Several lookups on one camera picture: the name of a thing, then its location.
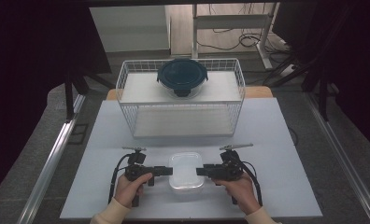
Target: wooden floor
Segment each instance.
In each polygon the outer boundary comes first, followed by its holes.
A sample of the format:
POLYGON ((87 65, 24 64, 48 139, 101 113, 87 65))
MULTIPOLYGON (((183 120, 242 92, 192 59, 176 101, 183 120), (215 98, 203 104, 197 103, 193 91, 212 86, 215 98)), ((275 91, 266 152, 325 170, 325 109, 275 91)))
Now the wooden floor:
MULTIPOLYGON (((237 15, 237 14, 262 14, 267 13, 272 4, 205 4, 197 6, 197 15, 237 15)), ((171 20, 171 54, 189 55, 192 52, 192 5, 167 6, 166 10, 171 20)), ((238 38, 244 33, 253 33, 260 37, 261 29, 235 29, 228 32, 223 30, 199 30, 198 42, 202 45, 214 46, 220 49, 203 47, 199 45, 199 53, 221 53, 221 52, 247 52, 256 51, 255 47, 246 48, 241 45, 234 49, 239 41, 238 38)), ((269 33, 272 42, 278 42, 279 38, 269 33)), ((253 40, 245 40, 246 45, 254 43, 253 40)))

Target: dark fabric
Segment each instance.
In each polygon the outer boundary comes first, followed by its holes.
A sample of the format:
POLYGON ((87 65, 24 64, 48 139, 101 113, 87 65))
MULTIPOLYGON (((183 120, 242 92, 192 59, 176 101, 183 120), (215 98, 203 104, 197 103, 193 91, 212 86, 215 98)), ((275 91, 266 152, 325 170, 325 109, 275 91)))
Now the dark fabric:
POLYGON ((40 120, 49 91, 79 67, 110 73, 87 7, 0 1, 0 183, 40 120))
POLYGON ((359 2, 328 56, 336 102, 370 141, 370 0, 359 2))

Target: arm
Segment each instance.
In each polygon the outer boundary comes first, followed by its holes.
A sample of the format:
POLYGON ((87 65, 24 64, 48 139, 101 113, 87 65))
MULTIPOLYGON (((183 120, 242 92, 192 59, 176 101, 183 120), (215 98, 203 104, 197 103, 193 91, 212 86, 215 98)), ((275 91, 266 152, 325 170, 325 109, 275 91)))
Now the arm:
POLYGON ((242 174, 236 181, 213 180, 218 185, 226 187, 229 195, 237 200, 238 207, 246 214, 248 224, 276 224, 258 204, 252 186, 252 180, 247 174, 242 174))
POLYGON ((92 217, 91 224, 121 224, 132 208, 132 200, 136 195, 142 195, 142 184, 152 178, 152 174, 140 176, 131 182, 124 175, 118 178, 115 196, 106 210, 92 217))

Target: person's left hand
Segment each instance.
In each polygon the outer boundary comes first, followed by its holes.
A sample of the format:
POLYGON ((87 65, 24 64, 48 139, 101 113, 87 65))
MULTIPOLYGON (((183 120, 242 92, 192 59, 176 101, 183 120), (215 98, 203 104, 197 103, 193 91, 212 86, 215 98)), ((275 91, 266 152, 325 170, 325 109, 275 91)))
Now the person's left hand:
POLYGON ((121 175, 118 178, 118 186, 116 187, 115 200, 121 205, 132 208, 132 200, 136 195, 142 195, 142 184, 152 178, 152 174, 145 174, 140 176, 137 180, 131 182, 126 176, 121 175))

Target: metal basket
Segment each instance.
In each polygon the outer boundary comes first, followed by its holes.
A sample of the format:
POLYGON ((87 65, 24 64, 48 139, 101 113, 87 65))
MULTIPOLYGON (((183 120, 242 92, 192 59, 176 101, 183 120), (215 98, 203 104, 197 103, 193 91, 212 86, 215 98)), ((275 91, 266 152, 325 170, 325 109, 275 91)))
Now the metal basket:
POLYGON ((175 99, 156 81, 169 60, 125 61, 116 94, 133 137, 232 136, 245 95, 237 59, 198 59, 208 81, 192 99, 175 99))

